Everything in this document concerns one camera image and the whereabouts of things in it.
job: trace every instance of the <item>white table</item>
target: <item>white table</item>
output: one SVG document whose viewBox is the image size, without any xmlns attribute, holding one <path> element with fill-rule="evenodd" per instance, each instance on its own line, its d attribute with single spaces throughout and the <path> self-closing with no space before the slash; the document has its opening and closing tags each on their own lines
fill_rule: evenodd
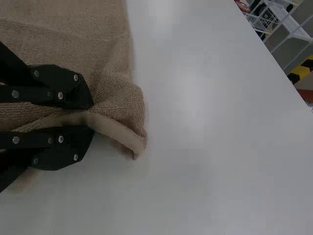
<svg viewBox="0 0 313 235">
<path fill-rule="evenodd" d="M 313 234 L 313 115 L 232 0 L 127 0 L 149 142 L 0 195 L 6 235 Z"/>
</svg>

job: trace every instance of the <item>striped warning tape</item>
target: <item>striped warning tape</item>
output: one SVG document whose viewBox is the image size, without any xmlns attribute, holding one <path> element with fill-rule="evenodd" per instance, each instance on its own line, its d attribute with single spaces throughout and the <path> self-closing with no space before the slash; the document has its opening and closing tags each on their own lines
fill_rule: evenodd
<svg viewBox="0 0 313 235">
<path fill-rule="evenodd" d="M 313 55 L 309 56 L 306 61 L 304 61 L 301 65 L 294 68 L 287 77 L 289 80 L 295 84 L 296 82 L 302 80 L 306 76 L 313 71 Z"/>
</svg>

